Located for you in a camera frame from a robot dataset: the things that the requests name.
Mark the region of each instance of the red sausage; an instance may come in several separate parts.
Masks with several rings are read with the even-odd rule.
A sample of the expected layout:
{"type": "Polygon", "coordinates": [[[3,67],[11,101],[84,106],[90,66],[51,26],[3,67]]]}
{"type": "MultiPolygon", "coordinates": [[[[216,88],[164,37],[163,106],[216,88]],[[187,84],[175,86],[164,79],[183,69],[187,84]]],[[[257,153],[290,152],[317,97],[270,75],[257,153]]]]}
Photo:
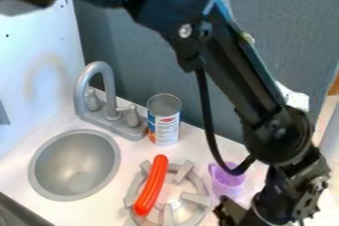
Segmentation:
{"type": "Polygon", "coordinates": [[[133,205],[134,212],[137,215],[147,216],[155,206],[164,185],[168,166],[169,160],[167,157],[163,155],[155,157],[143,192],[133,205]]]}

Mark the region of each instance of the can label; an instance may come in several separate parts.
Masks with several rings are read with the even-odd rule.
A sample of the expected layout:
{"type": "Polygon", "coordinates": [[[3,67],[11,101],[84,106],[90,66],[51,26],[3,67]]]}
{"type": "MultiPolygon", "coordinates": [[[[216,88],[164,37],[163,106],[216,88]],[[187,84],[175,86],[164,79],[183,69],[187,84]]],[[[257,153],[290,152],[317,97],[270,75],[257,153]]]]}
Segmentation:
{"type": "Polygon", "coordinates": [[[149,111],[149,137],[159,146],[170,146],[178,142],[180,112],[167,116],[153,116],[149,111]]]}

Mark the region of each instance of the white countertop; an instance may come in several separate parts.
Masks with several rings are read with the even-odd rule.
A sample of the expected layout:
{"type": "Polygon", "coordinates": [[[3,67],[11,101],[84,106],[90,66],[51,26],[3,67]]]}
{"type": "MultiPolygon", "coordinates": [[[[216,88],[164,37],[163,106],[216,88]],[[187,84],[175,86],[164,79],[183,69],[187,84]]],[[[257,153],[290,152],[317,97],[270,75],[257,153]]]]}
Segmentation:
{"type": "MultiPolygon", "coordinates": [[[[128,102],[118,99],[118,105],[127,106],[128,102]]],[[[145,114],[145,108],[141,107],[140,112],[145,114]]],[[[217,141],[225,161],[239,163],[248,155],[245,147],[240,144],[222,137],[217,137],[217,141]]],[[[74,115],[72,104],[68,104],[0,162],[0,191],[56,226],[134,226],[129,212],[124,208],[123,198],[135,174],[140,171],[139,164],[144,160],[152,162],[158,154],[166,155],[172,164],[182,164],[185,160],[195,163],[194,171],[202,177],[209,192],[212,193],[207,166],[213,159],[203,130],[182,123],[180,142],[169,148],[161,148],[152,144],[147,137],[140,142],[130,142],[83,122],[74,115]],[[88,198],[73,202],[45,199],[29,184],[29,162],[43,143],[60,133],[74,129],[98,130],[114,138],[122,155],[119,171],[105,188],[88,198]]],[[[247,171],[244,195],[239,199],[242,206],[249,207],[253,195],[262,189],[266,172],[267,167],[261,163],[254,163],[247,171]]],[[[316,214],[315,220],[307,220],[306,226],[338,225],[339,205],[334,198],[335,195],[329,191],[324,193],[320,202],[323,211],[316,214]]],[[[217,203],[214,197],[213,206],[217,203]]],[[[217,225],[217,220],[210,212],[200,225],[214,226],[217,225]]]]}

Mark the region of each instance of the purple cup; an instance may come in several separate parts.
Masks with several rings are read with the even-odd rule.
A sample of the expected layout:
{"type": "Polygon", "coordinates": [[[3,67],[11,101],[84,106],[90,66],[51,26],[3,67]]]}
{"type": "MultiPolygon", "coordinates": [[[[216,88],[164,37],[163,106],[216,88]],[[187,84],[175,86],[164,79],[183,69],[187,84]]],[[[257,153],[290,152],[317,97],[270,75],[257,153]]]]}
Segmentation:
{"type": "MultiPolygon", "coordinates": [[[[234,163],[225,163],[229,169],[237,167],[234,163]]],[[[227,197],[237,200],[244,186],[245,175],[231,175],[226,173],[219,165],[212,163],[208,165],[208,172],[212,177],[212,189],[217,197],[226,195],[227,197]]]]}

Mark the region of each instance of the silver sink basin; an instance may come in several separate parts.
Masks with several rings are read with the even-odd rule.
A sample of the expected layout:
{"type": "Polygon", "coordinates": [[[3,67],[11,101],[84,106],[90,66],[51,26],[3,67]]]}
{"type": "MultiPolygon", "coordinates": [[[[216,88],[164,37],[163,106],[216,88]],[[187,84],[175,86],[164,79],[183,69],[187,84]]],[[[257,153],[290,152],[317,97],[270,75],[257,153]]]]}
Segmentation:
{"type": "Polygon", "coordinates": [[[120,150],[108,135],[74,130],[58,135],[33,156],[29,181],[41,196],[74,201],[105,187],[120,166],[120,150]]]}

